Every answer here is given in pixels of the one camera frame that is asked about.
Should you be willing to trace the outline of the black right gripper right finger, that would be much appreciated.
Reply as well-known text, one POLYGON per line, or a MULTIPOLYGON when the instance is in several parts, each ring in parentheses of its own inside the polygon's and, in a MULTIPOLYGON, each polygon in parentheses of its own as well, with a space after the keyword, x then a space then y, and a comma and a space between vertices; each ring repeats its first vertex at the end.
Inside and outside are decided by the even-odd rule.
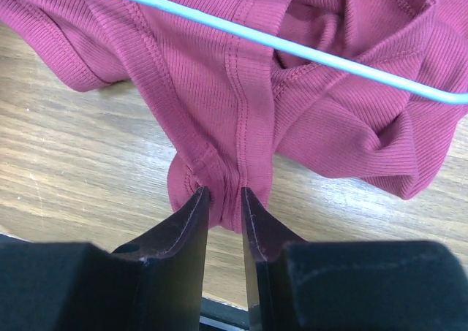
POLYGON ((427 240, 311 242, 241 195, 251 330, 465 330, 467 275, 427 240))

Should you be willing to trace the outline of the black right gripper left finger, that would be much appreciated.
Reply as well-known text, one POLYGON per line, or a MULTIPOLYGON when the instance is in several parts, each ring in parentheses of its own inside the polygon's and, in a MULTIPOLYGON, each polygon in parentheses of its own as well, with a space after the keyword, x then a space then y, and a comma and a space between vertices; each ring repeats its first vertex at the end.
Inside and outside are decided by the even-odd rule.
POLYGON ((113 252, 1 236, 3 330, 197 330, 210 195, 113 252))

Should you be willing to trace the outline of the maroon tank top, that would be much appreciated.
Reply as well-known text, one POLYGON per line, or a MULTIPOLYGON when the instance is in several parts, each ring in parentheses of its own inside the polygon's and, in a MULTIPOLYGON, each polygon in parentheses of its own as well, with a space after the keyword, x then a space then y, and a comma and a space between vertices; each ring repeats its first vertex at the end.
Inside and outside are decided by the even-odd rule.
MULTIPOLYGON (((171 1, 467 90, 467 0, 171 1)), ((76 91, 132 80, 177 151, 173 209, 206 186, 210 224, 236 232, 241 189, 267 201, 275 153, 410 199, 433 181, 467 114, 127 0, 1 0, 1 20, 76 91)))

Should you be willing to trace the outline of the light blue wire hanger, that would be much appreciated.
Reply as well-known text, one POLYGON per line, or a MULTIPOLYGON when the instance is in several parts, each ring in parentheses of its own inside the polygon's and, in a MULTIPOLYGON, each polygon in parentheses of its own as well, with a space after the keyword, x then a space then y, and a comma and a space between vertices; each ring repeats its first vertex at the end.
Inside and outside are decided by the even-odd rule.
POLYGON ((403 91, 416 94, 426 99, 445 104, 466 104, 467 94, 456 94, 447 91, 442 91, 422 83, 417 83, 398 75, 384 72, 379 69, 372 68, 354 61, 340 58, 324 53, 322 51, 300 45, 295 42, 288 41, 271 34, 242 26, 240 24, 218 18, 213 15, 201 12, 200 10, 192 9, 190 7, 177 4, 169 0, 130 0, 143 4, 149 7, 160 9, 163 12, 168 12, 173 15, 203 24, 205 26, 218 29, 228 34, 233 34, 237 37, 256 42, 266 47, 280 50, 289 53, 293 56, 305 58, 343 72, 357 75, 368 80, 372 80, 384 85, 388 85, 403 91))

